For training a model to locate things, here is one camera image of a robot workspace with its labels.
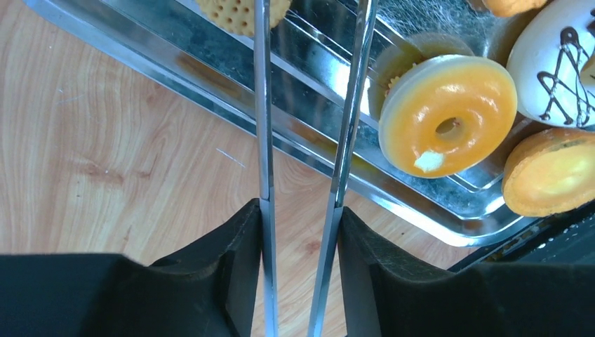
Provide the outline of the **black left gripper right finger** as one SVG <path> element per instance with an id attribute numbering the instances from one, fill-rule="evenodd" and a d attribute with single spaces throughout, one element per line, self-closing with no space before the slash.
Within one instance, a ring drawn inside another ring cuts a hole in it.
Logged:
<path id="1" fill-rule="evenodd" d="M 594 266 L 479 263 L 450 272 L 342 214 L 349 336 L 593 336 Z"/>

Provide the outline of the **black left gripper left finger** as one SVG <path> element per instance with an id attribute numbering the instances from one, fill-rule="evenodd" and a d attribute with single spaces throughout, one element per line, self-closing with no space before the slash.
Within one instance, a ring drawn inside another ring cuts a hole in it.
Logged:
<path id="1" fill-rule="evenodd" d="M 144 266 L 116 253 L 3 255 L 2 336 L 249 336 L 262 221 L 250 200 Z"/>

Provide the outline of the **orange glazed donut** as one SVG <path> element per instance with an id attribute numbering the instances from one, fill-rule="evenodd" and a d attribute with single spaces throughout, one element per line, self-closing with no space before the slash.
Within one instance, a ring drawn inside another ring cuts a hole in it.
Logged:
<path id="1" fill-rule="evenodd" d="M 378 122 L 395 168 L 441 178 L 472 167 L 507 137 L 517 114 L 514 80 L 499 63 L 442 55 L 414 66 L 387 91 Z"/>

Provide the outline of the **tan round biscuit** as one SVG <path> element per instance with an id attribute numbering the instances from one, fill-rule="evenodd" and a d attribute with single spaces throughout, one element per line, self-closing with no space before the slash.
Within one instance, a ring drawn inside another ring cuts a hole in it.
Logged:
<path id="1" fill-rule="evenodd" d="M 254 0 L 196 0 L 199 9 L 219 28 L 246 37 L 255 35 Z M 289 0 L 272 0 L 269 9 L 269 28 L 276 27 L 286 16 Z"/>

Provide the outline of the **metal tongs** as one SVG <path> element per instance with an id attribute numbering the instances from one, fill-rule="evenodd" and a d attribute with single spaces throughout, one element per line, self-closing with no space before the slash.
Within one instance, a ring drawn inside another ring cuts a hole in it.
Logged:
<path id="1" fill-rule="evenodd" d="M 328 300 L 330 277 L 337 246 L 338 230 L 352 163 L 352 153 L 359 123 L 360 105 L 368 71 L 370 46 L 373 40 L 377 11 L 376 1 L 360 1 L 356 17 L 354 51 L 342 125 L 333 167 L 330 195 L 323 226 L 321 251 L 314 295 L 309 315 L 308 336 L 321 336 Z M 262 215 L 264 268 L 265 334 L 278 336 L 279 313 L 276 273 L 276 235 L 274 207 L 274 162 L 272 154 L 272 99 L 270 67 L 270 2 L 255 1 L 255 36 L 253 61 L 255 75 L 255 117 L 260 170 L 260 211 Z"/>

